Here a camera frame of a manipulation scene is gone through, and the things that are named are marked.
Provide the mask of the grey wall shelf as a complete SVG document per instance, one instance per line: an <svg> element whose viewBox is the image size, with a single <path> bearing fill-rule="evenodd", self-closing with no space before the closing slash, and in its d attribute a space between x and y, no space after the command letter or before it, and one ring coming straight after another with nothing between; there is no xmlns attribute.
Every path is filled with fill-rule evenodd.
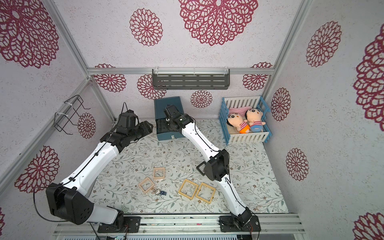
<svg viewBox="0 0 384 240"><path fill-rule="evenodd" d="M161 71L152 70L155 90L227 90L230 86L230 70Z"/></svg>

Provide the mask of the blue white toy crib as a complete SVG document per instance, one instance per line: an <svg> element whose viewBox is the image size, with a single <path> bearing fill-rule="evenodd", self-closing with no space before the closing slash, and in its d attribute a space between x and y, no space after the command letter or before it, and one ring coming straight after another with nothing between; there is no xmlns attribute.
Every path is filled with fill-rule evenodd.
<svg viewBox="0 0 384 240"><path fill-rule="evenodd" d="M227 145L237 145L240 143L260 143L268 142L272 137L272 131L268 125L263 126L263 131L259 133L240 134L236 128L227 124L227 117L231 113L239 113L242 116L245 110L256 108L263 112L262 121L266 121L266 114L270 112L270 108L261 96L255 97L228 97L222 98L219 120L224 139Z"/></svg>

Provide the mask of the right large yellow brooch box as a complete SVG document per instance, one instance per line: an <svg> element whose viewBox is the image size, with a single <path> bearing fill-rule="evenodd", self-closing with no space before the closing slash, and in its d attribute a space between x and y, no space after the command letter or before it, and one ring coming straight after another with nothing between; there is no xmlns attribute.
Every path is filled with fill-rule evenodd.
<svg viewBox="0 0 384 240"><path fill-rule="evenodd" d="M207 204L210 204L214 198L215 193L216 188L206 183L201 183L195 194L195 197Z"/></svg>

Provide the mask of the black brooch box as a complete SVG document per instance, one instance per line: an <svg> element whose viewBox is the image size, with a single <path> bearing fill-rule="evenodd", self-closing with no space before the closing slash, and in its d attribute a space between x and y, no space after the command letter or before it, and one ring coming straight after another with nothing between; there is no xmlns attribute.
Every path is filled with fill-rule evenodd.
<svg viewBox="0 0 384 240"><path fill-rule="evenodd" d="M169 122L166 119L157 119L157 134L169 132Z"/></svg>
<svg viewBox="0 0 384 240"><path fill-rule="evenodd" d="M205 174L205 171L204 171L205 166L206 166L206 162L202 162L202 163L200 163L198 166L196 166L197 171L198 171L202 176L205 176L205 175L206 175L206 174Z"/></svg>

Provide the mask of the teal three-drawer cabinet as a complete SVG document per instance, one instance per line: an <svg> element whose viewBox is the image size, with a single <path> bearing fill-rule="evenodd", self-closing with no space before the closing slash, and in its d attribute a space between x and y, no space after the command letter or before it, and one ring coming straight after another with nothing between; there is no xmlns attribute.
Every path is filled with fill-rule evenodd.
<svg viewBox="0 0 384 240"><path fill-rule="evenodd" d="M183 105L181 102L180 97L169 97L169 98L162 98L154 100L155 104L155 119L165 119L166 115L164 113L164 109L167 106L175 105L177 109L184 114ZM168 133L162 133L157 134L157 138L159 141L165 141L165 140L172 140L172 139L179 139L183 138L184 136L181 133L177 132L168 132Z"/></svg>

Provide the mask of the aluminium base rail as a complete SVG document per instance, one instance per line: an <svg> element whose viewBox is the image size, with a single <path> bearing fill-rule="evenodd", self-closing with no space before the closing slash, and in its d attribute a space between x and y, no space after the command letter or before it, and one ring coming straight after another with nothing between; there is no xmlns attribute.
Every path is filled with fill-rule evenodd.
<svg viewBox="0 0 384 240"><path fill-rule="evenodd" d="M127 215L119 233L100 233L102 224L58 224L52 240L307 240L298 214L258 214L259 223L237 232L219 222L220 214Z"/></svg>

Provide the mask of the tilted small wooden brooch box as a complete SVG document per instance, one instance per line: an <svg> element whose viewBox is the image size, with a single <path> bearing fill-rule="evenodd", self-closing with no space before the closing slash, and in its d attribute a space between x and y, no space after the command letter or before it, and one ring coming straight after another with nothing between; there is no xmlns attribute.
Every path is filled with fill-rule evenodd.
<svg viewBox="0 0 384 240"><path fill-rule="evenodd" d="M143 181L139 183L139 188L141 189L143 194L147 194L154 187L155 183L149 177L146 177Z"/></svg>

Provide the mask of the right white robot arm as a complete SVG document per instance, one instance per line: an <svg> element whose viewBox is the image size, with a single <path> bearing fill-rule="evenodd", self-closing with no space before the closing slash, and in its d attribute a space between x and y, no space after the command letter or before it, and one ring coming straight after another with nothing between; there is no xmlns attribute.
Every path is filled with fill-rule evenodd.
<svg viewBox="0 0 384 240"><path fill-rule="evenodd" d="M198 129L196 120L187 114L179 112L176 106L170 105L164 109L167 128L171 132L179 132L201 152L204 158L204 170L200 173L220 187L229 207L230 216L220 216L221 232L261 232L259 218L242 201L235 189L230 176L230 155L225 149L219 149L212 144Z"/></svg>

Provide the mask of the large yellow wooden brooch box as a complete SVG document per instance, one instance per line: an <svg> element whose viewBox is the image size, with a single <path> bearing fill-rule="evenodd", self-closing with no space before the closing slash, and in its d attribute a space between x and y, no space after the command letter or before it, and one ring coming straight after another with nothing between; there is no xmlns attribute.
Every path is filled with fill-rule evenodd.
<svg viewBox="0 0 384 240"><path fill-rule="evenodd" d="M180 189L178 190L178 193L183 196L183 197L186 197L187 199L189 200L192 200L196 194L196 191L198 189L199 185L188 180L188 179L185 179L180 187Z"/></svg>

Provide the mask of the orange dressed plush doll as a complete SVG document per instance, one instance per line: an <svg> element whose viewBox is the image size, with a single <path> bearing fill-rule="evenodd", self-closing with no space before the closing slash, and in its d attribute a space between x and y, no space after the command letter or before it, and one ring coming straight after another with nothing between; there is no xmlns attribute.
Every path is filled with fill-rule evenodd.
<svg viewBox="0 0 384 240"><path fill-rule="evenodd" d="M251 131L247 120L238 113L229 114L227 117L227 124L234 127L240 134L248 134Z"/></svg>

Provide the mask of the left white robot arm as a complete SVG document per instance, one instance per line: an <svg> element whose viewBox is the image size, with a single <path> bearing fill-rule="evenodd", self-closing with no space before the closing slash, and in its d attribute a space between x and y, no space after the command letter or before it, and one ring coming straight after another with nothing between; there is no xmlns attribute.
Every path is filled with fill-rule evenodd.
<svg viewBox="0 0 384 240"><path fill-rule="evenodd" d="M122 112L117 123L76 170L61 183L51 183L45 188L51 215L59 223L100 223L111 232L121 231L125 225L124 212L96 205L86 195L109 162L131 143L151 134L153 128L148 121L141 122L134 111Z"/></svg>

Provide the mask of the blue dressed plush doll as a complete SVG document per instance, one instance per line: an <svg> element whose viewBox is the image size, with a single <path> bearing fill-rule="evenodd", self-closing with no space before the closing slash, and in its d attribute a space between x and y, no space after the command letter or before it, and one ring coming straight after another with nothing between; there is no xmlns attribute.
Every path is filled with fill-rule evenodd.
<svg viewBox="0 0 384 240"><path fill-rule="evenodd" d="M263 112L259 109L249 109L245 113L248 125L253 133L264 131L265 122L262 121Z"/></svg>

